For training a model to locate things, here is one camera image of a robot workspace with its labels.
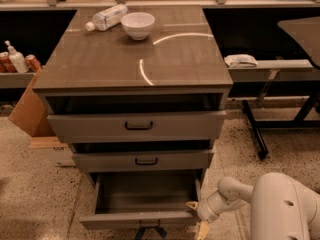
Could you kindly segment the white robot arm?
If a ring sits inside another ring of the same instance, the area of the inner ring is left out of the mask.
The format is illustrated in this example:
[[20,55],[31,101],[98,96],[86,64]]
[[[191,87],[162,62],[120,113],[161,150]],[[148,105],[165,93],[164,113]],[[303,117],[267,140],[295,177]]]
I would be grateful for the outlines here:
[[186,204],[200,219],[204,240],[219,216],[250,205],[250,240],[320,240],[320,194],[290,176],[267,173],[251,186],[223,177],[209,197]]

